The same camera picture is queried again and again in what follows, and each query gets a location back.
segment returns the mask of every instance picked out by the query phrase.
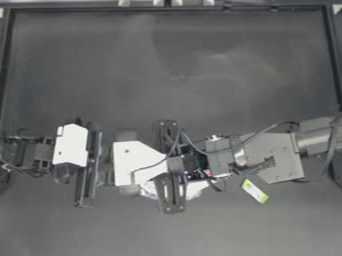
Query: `black surface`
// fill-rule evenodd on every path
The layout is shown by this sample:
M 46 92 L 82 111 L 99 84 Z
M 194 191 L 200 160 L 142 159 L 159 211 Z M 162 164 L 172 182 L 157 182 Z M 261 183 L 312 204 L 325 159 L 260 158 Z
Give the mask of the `black surface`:
M 242 133 L 337 106 L 322 16 L 304 14 L 21 13 L 15 19 L 6 129 L 51 134 L 75 116 L 107 141 L 158 118 L 196 138 Z M 320 160 L 305 164 L 318 170 Z M 328 179 L 268 186 L 262 207 L 230 181 L 182 215 L 99 191 L 73 207 L 74 187 L 18 177 L 0 201 L 2 255 L 335 255 L 341 189 Z
M 6 129 L 98 122 L 114 138 L 157 119 L 197 137 L 336 106 L 321 14 L 19 14 Z

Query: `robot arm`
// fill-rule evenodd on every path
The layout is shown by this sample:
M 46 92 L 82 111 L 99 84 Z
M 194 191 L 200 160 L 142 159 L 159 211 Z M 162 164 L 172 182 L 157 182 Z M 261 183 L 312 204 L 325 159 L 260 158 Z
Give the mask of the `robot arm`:
M 297 129 L 272 133 L 289 124 Z M 61 126 L 55 138 L 5 137 L 3 173 L 7 178 L 14 171 L 53 174 L 58 183 L 75 174 L 81 207 L 94 205 L 101 185 L 115 185 L 123 194 L 157 199 L 164 213 L 177 213 L 205 188 L 220 191 L 217 182 L 232 175 L 258 175 L 269 184 L 305 180 L 302 158 L 326 154 L 325 171 L 342 149 L 341 114 L 284 122 L 256 134 L 213 135 L 197 143 L 176 121 L 158 121 L 154 132 L 154 147 L 135 139 L 106 146 L 102 132 L 77 124 Z

